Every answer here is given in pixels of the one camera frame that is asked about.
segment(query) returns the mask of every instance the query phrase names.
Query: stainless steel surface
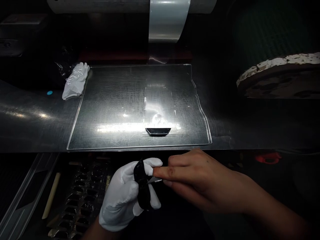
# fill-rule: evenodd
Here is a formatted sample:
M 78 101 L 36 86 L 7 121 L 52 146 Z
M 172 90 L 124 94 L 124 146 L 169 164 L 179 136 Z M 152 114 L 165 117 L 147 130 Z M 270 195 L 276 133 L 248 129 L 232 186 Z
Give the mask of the stainless steel surface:
M 127 72 L 118 72 L 126 79 Z M 212 144 L 201 149 L 320 147 L 317 100 L 241 99 L 221 74 L 219 59 L 193 53 L 192 79 L 207 116 Z M 0 152 L 65 152 L 81 97 L 62 90 L 31 92 L 0 80 Z M 190 150 L 190 146 L 97 151 Z
M 189 7 L 190 0 L 150 0 L 149 43 L 176 43 Z
M 0 239 L 16 240 L 23 235 L 52 174 L 58 156 L 58 153 L 39 153 L 37 155 L 10 207 L 0 222 Z M 30 187 L 29 185 L 32 183 L 34 174 L 42 171 L 47 171 L 47 174 L 35 199 L 27 205 L 17 208 L 20 201 L 23 199 L 25 192 L 28 191 L 28 187 Z
M 149 13 L 150 0 L 47 0 L 54 13 Z M 189 13 L 212 12 L 216 0 L 191 1 Z
M 148 181 L 148 183 L 160 182 L 160 181 L 162 181 L 162 179 L 161 179 L 161 178 L 152 177 L 152 178 Z
M 68 150 L 211 143 L 191 65 L 93 67 L 92 71 Z M 146 128 L 171 131 L 153 136 Z

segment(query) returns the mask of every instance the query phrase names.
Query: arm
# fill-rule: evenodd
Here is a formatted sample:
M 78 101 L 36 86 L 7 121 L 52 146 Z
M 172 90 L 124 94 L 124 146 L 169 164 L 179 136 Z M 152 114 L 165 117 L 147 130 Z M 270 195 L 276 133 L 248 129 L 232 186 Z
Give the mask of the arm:
M 303 239 L 306 221 L 278 202 L 248 176 L 232 171 L 200 149 L 171 156 L 153 171 L 177 194 L 211 213 L 244 213 L 279 239 Z
M 81 240 L 117 240 L 120 239 L 120 232 L 110 232 L 101 227 L 99 218 L 90 226 L 90 228 L 83 235 Z

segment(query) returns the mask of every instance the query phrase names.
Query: red object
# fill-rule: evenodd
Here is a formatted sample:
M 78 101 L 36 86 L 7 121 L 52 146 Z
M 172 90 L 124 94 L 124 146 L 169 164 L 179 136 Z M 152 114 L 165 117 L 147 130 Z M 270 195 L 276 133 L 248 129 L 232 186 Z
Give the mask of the red object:
M 265 164 L 276 164 L 279 162 L 280 158 L 282 157 L 277 152 L 259 155 L 255 157 L 255 159 L 258 162 L 265 163 Z

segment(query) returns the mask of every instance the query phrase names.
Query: wooden stick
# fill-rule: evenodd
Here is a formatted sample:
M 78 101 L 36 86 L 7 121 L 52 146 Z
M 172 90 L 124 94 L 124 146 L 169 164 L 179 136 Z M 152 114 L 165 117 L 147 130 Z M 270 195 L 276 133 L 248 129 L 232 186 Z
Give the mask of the wooden stick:
M 48 215 L 49 215 L 50 208 L 51 208 L 51 205 L 52 205 L 52 201 L 53 201 L 54 195 L 56 194 L 56 190 L 57 190 L 57 186 L 58 186 L 58 183 L 59 183 L 60 175 L 61 175 L 61 173 L 57 173 L 56 177 L 54 178 L 54 181 L 53 181 L 53 184 L 52 184 L 52 188 L 51 188 L 51 191 L 50 191 L 50 194 L 49 194 L 49 197 L 48 197 L 47 205 L 46 205 L 46 207 L 44 209 L 44 212 L 43 212 L 43 215 L 42 215 L 42 219 L 46 219 L 48 217 Z

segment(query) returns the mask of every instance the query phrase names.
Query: hand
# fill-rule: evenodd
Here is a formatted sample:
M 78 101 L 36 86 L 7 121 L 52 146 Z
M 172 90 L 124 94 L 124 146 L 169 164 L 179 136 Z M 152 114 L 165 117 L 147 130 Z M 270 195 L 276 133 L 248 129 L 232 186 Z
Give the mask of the hand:
M 143 212 L 137 200 L 139 185 L 133 176 L 137 163 L 131 162 L 119 168 L 111 179 L 99 215 L 99 224 L 108 231 L 117 232 L 124 229 L 135 216 Z M 162 166 L 162 161 L 158 158 L 148 158 L 143 163 L 148 176 L 152 176 L 153 167 Z M 158 196 L 152 185 L 148 186 L 150 204 L 153 209 L 159 209 L 161 204 Z
M 214 213 L 248 213 L 264 191 L 248 176 L 232 171 L 200 149 L 171 156 L 168 167 L 153 175 L 200 209 Z
M 309 227 L 248 176 L 232 171 L 200 149 L 171 156 L 153 170 L 176 193 L 212 213 L 245 213 L 278 239 L 306 239 Z

